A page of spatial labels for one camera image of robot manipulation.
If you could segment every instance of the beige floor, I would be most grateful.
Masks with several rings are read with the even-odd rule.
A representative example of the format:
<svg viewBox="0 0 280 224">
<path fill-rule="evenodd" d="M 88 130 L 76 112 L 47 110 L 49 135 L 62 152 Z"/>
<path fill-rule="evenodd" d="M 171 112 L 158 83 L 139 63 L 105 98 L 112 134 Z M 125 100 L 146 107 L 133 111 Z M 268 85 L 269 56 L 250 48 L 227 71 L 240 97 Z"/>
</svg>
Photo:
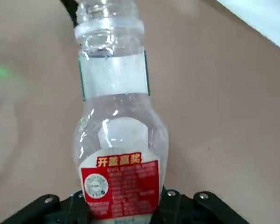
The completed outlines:
<svg viewBox="0 0 280 224">
<path fill-rule="evenodd" d="M 138 5 L 170 128 L 167 186 L 210 190 L 252 224 L 280 224 L 280 49 L 211 0 Z M 0 221 L 80 187 L 78 50 L 58 0 L 0 0 Z"/>
</svg>

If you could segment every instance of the red label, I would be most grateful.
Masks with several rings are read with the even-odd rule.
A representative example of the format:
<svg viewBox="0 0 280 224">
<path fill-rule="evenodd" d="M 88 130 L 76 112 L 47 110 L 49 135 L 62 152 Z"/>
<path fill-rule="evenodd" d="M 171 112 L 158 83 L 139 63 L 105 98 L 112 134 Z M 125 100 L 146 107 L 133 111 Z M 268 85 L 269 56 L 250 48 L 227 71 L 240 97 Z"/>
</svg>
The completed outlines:
<svg viewBox="0 0 280 224">
<path fill-rule="evenodd" d="M 96 219 L 151 214 L 158 206 L 158 161 L 141 163 L 141 153 L 98 157 L 96 168 L 81 170 Z"/>
</svg>

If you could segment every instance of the circular logo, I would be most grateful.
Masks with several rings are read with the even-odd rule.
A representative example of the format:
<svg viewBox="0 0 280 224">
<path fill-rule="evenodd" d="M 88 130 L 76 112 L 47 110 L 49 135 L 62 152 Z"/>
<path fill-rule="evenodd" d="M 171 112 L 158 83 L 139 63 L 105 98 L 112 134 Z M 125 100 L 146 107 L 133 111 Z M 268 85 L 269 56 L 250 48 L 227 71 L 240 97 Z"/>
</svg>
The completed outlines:
<svg viewBox="0 0 280 224">
<path fill-rule="evenodd" d="M 108 182 L 101 174 L 90 174 L 84 181 L 84 188 L 89 197 L 99 199 L 108 192 Z"/>
</svg>

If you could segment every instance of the clear plastic bottle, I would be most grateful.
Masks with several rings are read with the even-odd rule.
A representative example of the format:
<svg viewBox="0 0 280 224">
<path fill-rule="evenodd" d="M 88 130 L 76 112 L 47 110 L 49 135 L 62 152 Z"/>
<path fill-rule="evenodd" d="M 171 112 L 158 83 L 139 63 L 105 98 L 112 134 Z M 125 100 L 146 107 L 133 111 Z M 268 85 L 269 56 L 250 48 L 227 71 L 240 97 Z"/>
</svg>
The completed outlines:
<svg viewBox="0 0 280 224">
<path fill-rule="evenodd" d="M 77 21 L 85 101 L 73 156 L 84 197 L 98 223 L 148 224 L 168 132 L 149 96 L 143 23 L 133 0 L 84 0 Z"/>
</svg>

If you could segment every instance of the bottle label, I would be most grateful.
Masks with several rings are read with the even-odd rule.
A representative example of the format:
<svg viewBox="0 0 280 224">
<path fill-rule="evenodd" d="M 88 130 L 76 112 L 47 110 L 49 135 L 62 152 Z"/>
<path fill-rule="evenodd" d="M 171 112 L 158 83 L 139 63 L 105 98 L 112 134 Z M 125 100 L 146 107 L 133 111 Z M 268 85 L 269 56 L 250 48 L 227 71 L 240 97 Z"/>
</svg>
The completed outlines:
<svg viewBox="0 0 280 224">
<path fill-rule="evenodd" d="M 79 56 L 84 99 L 95 97 L 149 93 L 145 52 L 129 56 Z"/>
<path fill-rule="evenodd" d="M 84 198 L 95 223 L 149 224 L 158 206 L 159 160 L 148 151 L 125 151 L 103 149 L 80 166 Z"/>
</svg>

